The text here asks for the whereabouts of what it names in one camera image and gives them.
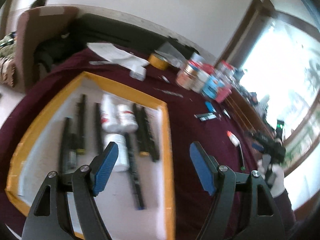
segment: metal screw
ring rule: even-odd
[[[252,171],[251,173],[256,178],[260,176],[260,172],[259,171]]]
[[[228,167],[225,166],[225,165],[221,165],[221,166],[219,167],[219,170],[224,172],[224,171],[227,171],[227,170],[228,170]]]
[[[80,170],[83,171],[83,172],[87,171],[87,170],[89,170],[89,166],[88,165],[83,165],[83,166],[80,167]]]
[[[53,177],[55,177],[57,175],[57,173],[55,172],[55,171],[50,171],[49,173],[48,173],[48,177],[49,178],[53,178]]]

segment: black gun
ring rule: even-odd
[[[248,135],[260,144],[253,143],[252,147],[263,154],[262,166],[266,171],[265,182],[271,188],[276,179],[276,175],[272,172],[272,165],[281,164],[284,161],[286,153],[282,140],[278,137],[273,140],[270,136],[260,131],[257,133],[248,132]]]

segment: jar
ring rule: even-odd
[[[204,87],[204,84],[209,78],[210,75],[208,73],[203,70],[199,70],[196,81],[194,82],[191,89],[196,93],[200,93],[202,91],[202,88]]]
[[[104,94],[101,101],[101,126],[108,133],[120,132],[116,106],[108,94]]]
[[[118,158],[112,171],[127,171],[129,169],[129,159],[124,136],[121,134],[108,134],[104,139],[104,147],[106,148],[110,142],[115,142],[119,150]]]
[[[176,83],[179,86],[190,90],[199,71],[199,68],[197,66],[200,65],[189,60],[185,69],[182,69],[178,72]]]
[[[231,94],[233,80],[232,76],[226,76],[221,71],[215,70],[214,75],[204,86],[202,95],[221,103]]]
[[[227,77],[231,77],[235,73],[235,68],[224,60],[216,66],[216,69]]]
[[[118,114],[121,132],[132,133],[138,129],[136,118],[130,106],[123,104],[118,105]]]

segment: white paper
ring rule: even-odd
[[[132,55],[124,50],[117,49],[111,43],[87,43],[87,46],[105,60],[119,64],[130,70],[149,65],[147,60]]]

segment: glass jar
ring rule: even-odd
[[[196,93],[200,93],[202,91],[202,88],[204,87],[204,84],[207,82],[209,78],[210,75],[208,73],[206,73],[203,70],[199,70],[197,78],[191,89]]]
[[[235,73],[235,68],[224,60],[216,66],[216,70],[220,71],[227,77],[233,77],[233,74]]]
[[[185,69],[181,69],[177,74],[176,83],[190,90],[198,74],[199,68],[193,62],[188,62]]]
[[[210,76],[202,89],[202,95],[206,99],[216,99],[219,90],[225,86],[224,82],[220,80],[216,71]]]

